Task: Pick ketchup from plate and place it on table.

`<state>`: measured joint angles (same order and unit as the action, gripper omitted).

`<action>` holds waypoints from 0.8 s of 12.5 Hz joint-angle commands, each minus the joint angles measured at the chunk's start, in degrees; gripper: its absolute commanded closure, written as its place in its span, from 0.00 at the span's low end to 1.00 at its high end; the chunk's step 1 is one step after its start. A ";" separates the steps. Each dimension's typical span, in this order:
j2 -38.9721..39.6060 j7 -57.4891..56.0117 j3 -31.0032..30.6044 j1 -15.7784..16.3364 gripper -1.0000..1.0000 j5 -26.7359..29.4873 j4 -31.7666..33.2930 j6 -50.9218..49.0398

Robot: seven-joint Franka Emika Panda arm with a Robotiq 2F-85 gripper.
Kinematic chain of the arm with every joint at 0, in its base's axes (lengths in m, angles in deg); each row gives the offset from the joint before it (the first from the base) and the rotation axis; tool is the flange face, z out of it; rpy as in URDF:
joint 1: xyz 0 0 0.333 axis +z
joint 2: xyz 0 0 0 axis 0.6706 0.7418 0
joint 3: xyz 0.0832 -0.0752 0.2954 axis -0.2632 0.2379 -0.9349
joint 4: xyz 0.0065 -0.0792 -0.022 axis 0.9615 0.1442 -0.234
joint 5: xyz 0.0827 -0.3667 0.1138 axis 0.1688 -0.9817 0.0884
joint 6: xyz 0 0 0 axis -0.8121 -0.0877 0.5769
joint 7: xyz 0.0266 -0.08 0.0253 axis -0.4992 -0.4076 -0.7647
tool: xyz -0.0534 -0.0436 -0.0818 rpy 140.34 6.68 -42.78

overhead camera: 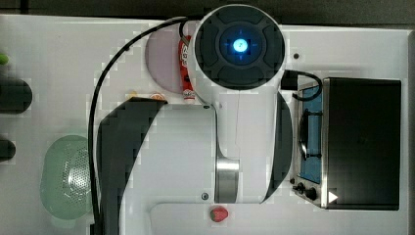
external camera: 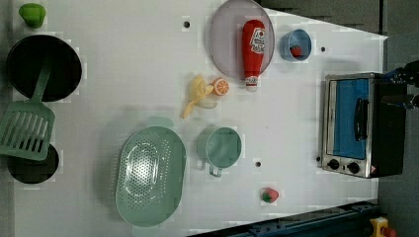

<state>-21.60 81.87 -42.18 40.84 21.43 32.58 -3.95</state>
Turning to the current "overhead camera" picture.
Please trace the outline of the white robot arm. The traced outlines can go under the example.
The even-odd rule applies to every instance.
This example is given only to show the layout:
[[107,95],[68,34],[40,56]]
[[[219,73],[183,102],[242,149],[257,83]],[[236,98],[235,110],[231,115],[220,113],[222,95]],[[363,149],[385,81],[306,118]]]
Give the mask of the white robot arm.
[[274,193],[292,161],[285,51],[256,7],[203,17],[186,58],[196,103],[131,98],[100,123],[103,235],[151,235],[160,204],[262,204]]

